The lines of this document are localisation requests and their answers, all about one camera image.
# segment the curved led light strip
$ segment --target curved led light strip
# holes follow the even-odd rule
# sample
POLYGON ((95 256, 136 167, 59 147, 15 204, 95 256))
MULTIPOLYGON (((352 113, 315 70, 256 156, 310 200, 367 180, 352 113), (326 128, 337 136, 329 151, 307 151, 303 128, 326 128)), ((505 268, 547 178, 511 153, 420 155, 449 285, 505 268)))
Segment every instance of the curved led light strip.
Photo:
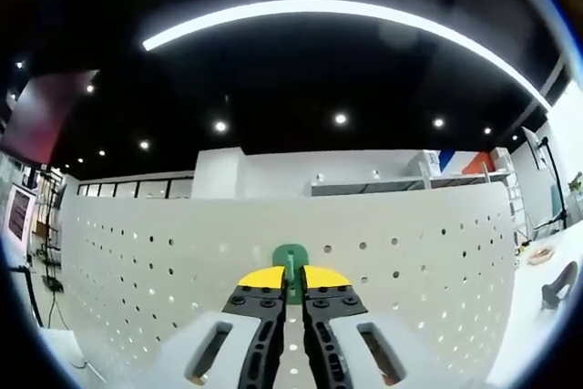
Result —
POLYGON ((350 2, 346 0, 275 0, 271 2, 261 2, 258 4, 235 6, 224 9, 216 13, 203 15, 194 18, 188 22, 173 26, 166 31, 148 38, 142 45, 146 50, 152 50, 162 46, 168 41, 172 41, 186 34, 200 31, 207 27, 221 25, 223 23, 234 22, 251 17, 261 17, 265 15, 292 14, 292 13, 330 13, 330 14, 347 14, 361 15, 365 17, 378 18, 389 22, 399 23, 405 26, 423 29, 437 36, 442 36, 460 46, 471 50, 482 58, 486 59, 500 70, 511 76, 523 89, 525 89, 534 99, 540 103, 546 111, 550 110, 547 100, 538 92, 538 90, 528 80, 520 75, 516 69, 510 66, 500 56, 492 51, 479 45, 474 40, 462 36, 448 27, 422 18, 418 15, 405 13, 386 6, 361 4, 359 2, 350 2))

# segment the perforated panel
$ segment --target perforated panel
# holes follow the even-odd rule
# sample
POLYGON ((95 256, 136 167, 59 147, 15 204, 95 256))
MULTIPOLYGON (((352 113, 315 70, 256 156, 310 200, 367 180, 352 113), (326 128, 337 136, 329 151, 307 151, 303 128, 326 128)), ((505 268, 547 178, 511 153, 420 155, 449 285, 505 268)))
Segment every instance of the perforated panel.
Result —
MULTIPOLYGON (((501 183, 294 200, 76 197, 75 208, 64 214, 65 301, 109 380, 148 366, 159 342, 220 310, 289 242, 351 279, 369 311, 422 336, 444 368, 485 378, 506 328, 514 243, 501 183)), ((313 385, 301 333, 286 330, 279 387, 313 385)))

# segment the black bolt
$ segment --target black bolt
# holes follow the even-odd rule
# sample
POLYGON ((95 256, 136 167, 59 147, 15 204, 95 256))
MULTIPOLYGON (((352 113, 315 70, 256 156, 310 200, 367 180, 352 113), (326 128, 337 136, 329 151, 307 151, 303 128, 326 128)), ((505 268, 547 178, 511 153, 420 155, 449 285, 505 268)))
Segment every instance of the black bolt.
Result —
POLYGON ((245 303, 245 298, 242 296, 233 296, 230 299, 230 303, 235 305, 243 305, 245 303))
POLYGON ((346 305, 355 305, 356 303, 358 303, 358 300, 352 296, 347 296, 346 298, 343 299, 343 302, 346 305))
POLYGON ((273 307, 275 305, 275 301, 268 298, 267 300, 261 300, 261 307, 273 307))
POLYGON ((313 302, 313 306, 318 308, 318 309, 326 308, 329 305, 330 305, 330 303, 328 302, 328 300, 315 300, 313 302))

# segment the green block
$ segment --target green block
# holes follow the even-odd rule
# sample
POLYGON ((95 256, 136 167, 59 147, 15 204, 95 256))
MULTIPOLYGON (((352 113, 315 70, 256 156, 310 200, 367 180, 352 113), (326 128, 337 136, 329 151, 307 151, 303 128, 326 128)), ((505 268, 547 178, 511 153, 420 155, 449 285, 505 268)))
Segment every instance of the green block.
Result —
POLYGON ((271 257, 273 266, 285 266, 285 281, 288 286, 287 303, 302 303, 302 276, 300 268, 308 261, 308 251, 297 243, 286 243, 275 249, 271 257))

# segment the ceiling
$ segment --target ceiling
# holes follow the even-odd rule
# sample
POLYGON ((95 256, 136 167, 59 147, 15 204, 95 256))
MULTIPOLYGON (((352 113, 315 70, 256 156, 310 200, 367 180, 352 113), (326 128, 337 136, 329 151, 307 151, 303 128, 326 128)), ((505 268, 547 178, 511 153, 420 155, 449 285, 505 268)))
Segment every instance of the ceiling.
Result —
MULTIPOLYGON (((33 76, 97 70, 95 91, 80 97, 52 159, 81 179, 194 169, 197 152, 209 148, 490 150, 522 141, 508 129, 530 95, 461 46, 405 26, 274 15, 208 28, 150 52, 140 44, 184 20, 260 1, 22 0, 13 17, 27 25, 10 27, 12 61, 0 87, 22 90, 33 76), (14 66, 19 59, 25 69, 14 66), (338 112, 344 125, 333 122, 338 112), (229 129, 217 133, 217 120, 229 129), (147 151, 138 147, 142 140, 147 151)), ((539 89, 559 57, 527 0, 353 1, 448 26, 539 89)), ((562 71, 547 94, 551 103, 567 82, 562 71)), ((544 120, 538 109, 524 125, 536 129, 544 120)))

